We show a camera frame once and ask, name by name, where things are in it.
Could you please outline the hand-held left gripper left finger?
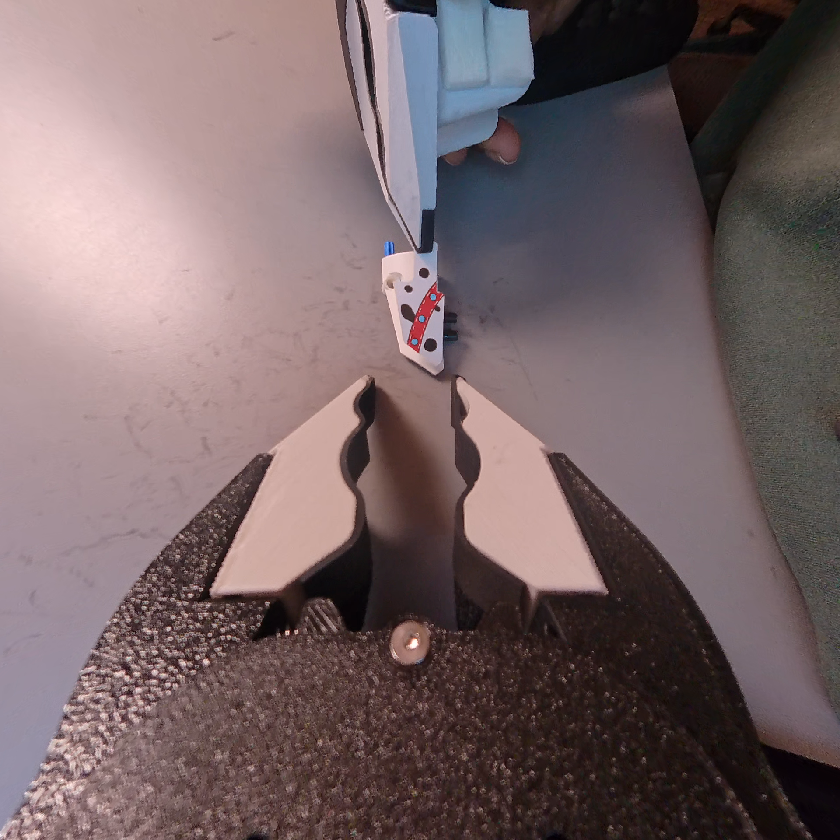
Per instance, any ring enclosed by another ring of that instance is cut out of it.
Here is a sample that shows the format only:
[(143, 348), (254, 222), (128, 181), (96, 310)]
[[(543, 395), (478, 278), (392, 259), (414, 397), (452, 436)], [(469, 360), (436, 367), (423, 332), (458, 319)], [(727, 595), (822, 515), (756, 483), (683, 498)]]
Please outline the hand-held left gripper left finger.
[(209, 594), (275, 600), (299, 589), (364, 620), (371, 541), (358, 478), (375, 384), (361, 377), (270, 450), (271, 461)]

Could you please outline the white spotted toy piece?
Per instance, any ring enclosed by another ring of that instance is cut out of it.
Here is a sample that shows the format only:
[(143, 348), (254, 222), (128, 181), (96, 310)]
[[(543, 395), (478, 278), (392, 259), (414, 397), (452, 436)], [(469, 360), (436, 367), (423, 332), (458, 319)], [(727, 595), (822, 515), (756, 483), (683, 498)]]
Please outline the white spotted toy piece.
[(392, 315), (399, 351), (431, 375), (445, 367), (447, 342), (456, 341), (457, 313), (447, 310), (437, 273), (437, 247), (419, 254), (396, 253), (393, 242), (384, 244), (382, 291)]

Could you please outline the grey desk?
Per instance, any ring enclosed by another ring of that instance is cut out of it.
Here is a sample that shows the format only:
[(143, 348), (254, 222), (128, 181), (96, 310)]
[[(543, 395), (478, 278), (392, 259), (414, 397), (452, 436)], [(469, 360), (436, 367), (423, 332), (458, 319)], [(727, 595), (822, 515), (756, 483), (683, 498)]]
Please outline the grey desk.
[(571, 457), (673, 566), (761, 739), (838, 764), (813, 631), (718, 355), (665, 70), (526, 108), (443, 166), (460, 340), (434, 378), (381, 294), (383, 200), (333, 2), (2, 2), (2, 822), (103, 626), (257, 453), (361, 375), (368, 625), (455, 625), (451, 374)]

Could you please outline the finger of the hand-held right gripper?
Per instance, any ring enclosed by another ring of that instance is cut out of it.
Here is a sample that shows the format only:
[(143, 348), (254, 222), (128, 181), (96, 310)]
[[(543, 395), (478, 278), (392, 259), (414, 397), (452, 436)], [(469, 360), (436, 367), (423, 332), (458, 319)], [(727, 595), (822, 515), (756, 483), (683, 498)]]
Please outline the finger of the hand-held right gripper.
[(438, 29), (432, 16), (364, 2), (383, 193), (418, 253), (434, 246)]
[(335, 5), (344, 65), (353, 94), (353, 103), (381, 183), (381, 189), (388, 197), (382, 118), (376, 100), (370, 22), (362, 1), (337, 1)]

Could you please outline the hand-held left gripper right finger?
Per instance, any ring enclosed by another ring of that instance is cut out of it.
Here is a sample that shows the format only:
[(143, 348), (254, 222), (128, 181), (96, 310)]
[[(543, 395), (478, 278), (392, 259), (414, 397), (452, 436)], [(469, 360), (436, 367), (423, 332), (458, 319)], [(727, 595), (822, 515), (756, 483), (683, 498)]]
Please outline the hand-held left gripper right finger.
[(453, 382), (455, 578), (469, 599), (606, 595), (542, 441), (464, 379)]

